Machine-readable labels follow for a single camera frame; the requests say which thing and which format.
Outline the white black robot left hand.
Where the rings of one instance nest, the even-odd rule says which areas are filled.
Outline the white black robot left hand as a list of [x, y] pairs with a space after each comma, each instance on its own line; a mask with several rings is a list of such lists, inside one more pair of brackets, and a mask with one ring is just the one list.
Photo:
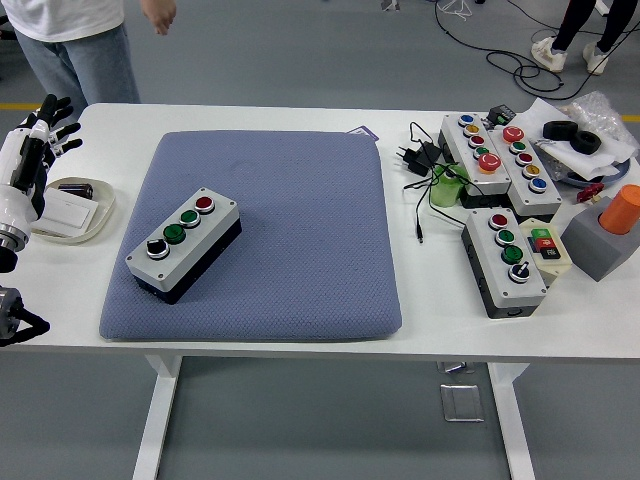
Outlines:
[[57, 124], [73, 113], [71, 99], [49, 94], [5, 137], [1, 147], [1, 232], [24, 242], [44, 211], [44, 188], [57, 158], [82, 145], [70, 136], [77, 122]]

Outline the person's hand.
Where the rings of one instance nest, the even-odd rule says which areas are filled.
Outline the person's hand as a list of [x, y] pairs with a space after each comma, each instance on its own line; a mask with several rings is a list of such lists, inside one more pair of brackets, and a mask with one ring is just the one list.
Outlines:
[[176, 17], [175, 0], [140, 0], [145, 18], [151, 23], [158, 35], [166, 36]]

